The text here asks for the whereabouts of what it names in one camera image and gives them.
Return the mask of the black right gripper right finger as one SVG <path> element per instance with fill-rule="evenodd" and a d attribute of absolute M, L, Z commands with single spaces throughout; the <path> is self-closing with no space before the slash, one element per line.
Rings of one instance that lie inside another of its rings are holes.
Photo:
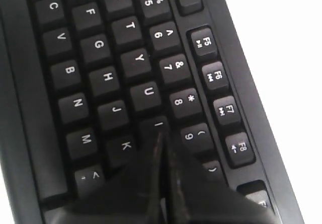
<path fill-rule="evenodd" d="M 275 213 L 215 180 L 174 135 L 165 134 L 169 223 L 279 223 Z"/>

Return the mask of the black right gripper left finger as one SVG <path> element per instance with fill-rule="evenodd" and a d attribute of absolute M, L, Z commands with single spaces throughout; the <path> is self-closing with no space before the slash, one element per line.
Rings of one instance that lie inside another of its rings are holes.
<path fill-rule="evenodd" d="M 85 197 L 45 214 L 46 223 L 162 223 L 163 134 L 151 134 L 143 149 L 114 178 Z"/>

